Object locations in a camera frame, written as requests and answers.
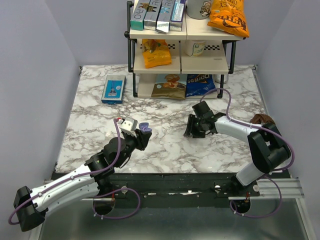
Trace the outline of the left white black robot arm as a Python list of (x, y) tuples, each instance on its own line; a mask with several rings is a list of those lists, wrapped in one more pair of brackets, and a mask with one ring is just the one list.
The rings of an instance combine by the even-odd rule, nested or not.
[(38, 227), (50, 212), (65, 204), (96, 195), (107, 197), (112, 189), (109, 175), (116, 168), (121, 168), (134, 150), (144, 151), (151, 136), (150, 128), (136, 129), (130, 134), (121, 130), (100, 152), (69, 174), (33, 189), (27, 186), (19, 188), (13, 202), (13, 213), (21, 231)]

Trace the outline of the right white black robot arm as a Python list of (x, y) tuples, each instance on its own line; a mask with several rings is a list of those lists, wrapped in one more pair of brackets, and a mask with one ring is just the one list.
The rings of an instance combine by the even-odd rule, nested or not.
[(252, 124), (233, 120), (222, 112), (214, 114), (205, 101), (195, 104), (192, 109), (194, 113), (188, 116), (185, 137), (200, 139), (208, 134), (222, 134), (249, 146), (252, 162), (230, 180), (229, 189), (236, 196), (243, 195), (250, 184), (292, 156), (274, 123)]

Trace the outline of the lavender earbud charging case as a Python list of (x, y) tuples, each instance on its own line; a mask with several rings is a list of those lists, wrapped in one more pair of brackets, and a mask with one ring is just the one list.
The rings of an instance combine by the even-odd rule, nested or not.
[(151, 133), (152, 132), (152, 129), (149, 127), (149, 123), (148, 122), (141, 122), (138, 125), (138, 127), (143, 133)]

